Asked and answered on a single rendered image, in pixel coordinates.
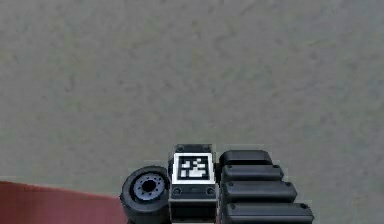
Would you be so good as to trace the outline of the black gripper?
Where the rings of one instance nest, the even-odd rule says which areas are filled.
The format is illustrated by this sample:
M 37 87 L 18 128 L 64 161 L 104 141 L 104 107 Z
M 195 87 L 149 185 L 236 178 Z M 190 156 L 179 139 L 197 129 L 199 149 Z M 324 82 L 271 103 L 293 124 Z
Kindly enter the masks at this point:
M 169 224 L 169 185 L 167 170 L 161 166 L 131 173 L 119 196 L 127 224 Z

